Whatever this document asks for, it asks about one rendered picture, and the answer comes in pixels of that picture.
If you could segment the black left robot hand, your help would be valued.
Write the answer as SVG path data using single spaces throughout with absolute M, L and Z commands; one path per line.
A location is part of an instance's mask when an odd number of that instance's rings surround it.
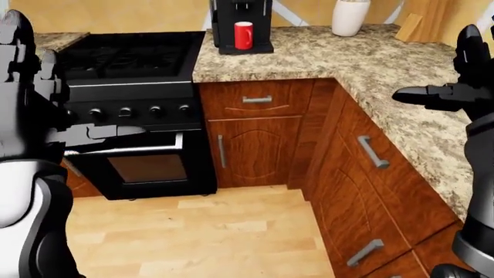
M 58 53 L 36 55 L 31 22 L 11 9 L 0 19 L 0 164 L 61 161 L 65 147 L 142 134 L 141 127 L 73 124 Z

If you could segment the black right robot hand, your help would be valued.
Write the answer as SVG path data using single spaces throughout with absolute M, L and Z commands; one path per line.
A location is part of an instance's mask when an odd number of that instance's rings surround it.
M 404 87 L 392 99 L 428 110 L 464 110 L 472 121 L 494 113 L 494 58 L 475 25 L 467 25 L 458 34 L 455 53 L 456 83 Z

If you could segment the granite kitchen counter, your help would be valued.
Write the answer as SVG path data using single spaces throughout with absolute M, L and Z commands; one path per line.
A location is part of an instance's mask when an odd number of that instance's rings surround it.
M 463 112 L 426 110 L 391 99 L 402 87 L 452 83 L 455 50 L 441 43 L 405 43 L 394 25 L 365 25 L 352 37 L 328 27 L 276 27 L 269 55 L 223 56 L 212 35 L 203 38 L 195 83 L 334 78 L 460 218 L 472 196 L 464 157 Z

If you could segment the red mug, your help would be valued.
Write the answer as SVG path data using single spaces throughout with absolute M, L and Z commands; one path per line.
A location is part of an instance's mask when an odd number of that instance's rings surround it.
M 234 46 L 238 50 L 248 50 L 253 46 L 253 23 L 236 22 L 234 24 Z

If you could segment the black coffee machine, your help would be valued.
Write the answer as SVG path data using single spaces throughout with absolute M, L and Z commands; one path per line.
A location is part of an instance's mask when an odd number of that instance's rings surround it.
M 221 55 L 273 53 L 270 42 L 272 0 L 209 0 L 214 45 Z M 253 46 L 234 46 L 234 24 L 253 23 Z

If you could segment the wooden knife block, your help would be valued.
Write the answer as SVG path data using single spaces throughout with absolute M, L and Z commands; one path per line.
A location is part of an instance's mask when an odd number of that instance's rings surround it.
M 395 35 L 395 38 L 402 42 L 413 42 L 414 34 L 417 32 L 421 24 L 422 16 L 410 13 L 405 19 L 401 29 Z

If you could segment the black gas stove oven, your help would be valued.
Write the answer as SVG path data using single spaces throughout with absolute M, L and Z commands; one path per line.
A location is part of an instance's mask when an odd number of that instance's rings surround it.
M 66 151 L 174 145 L 175 134 L 184 135 L 179 151 L 65 157 L 109 200 L 217 192 L 203 109 L 192 80 L 204 37 L 203 32 L 91 34 L 60 51 L 70 88 L 66 109 L 73 124 L 145 130 Z M 192 113 L 181 113 L 182 105 Z M 162 108 L 160 117 L 150 115 L 152 106 Z M 132 108 L 132 117 L 118 117 L 123 107 Z M 92 108 L 101 109 L 104 117 L 91 117 Z

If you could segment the white ceramic vase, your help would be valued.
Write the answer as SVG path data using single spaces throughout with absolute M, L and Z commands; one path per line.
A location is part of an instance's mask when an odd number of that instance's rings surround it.
M 336 36 L 355 36 L 362 27 L 371 0 L 337 0 L 331 29 Z

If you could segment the wooden corner cabinet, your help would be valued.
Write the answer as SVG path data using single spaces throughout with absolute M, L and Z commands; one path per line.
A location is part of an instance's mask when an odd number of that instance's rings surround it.
M 451 250 L 462 224 L 343 87 L 328 111 L 303 193 L 313 206 L 335 278 L 427 278 L 439 263 L 460 264 Z M 376 168 L 357 138 L 369 136 Z M 347 261 L 371 240 L 384 247 Z

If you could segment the wooden cabinet drawer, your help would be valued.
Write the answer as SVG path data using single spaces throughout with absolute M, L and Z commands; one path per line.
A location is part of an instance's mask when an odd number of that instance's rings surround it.
M 309 105 L 313 80 L 200 83 L 208 120 L 301 115 Z

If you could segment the wooden cabinet door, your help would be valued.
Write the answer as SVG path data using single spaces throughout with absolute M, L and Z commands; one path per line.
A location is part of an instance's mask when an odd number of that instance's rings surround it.
M 221 188 L 284 185 L 297 144 L 301 116 L 210 120 L 208 134 Z M 227 167 L 222 168 L 218 135 Z

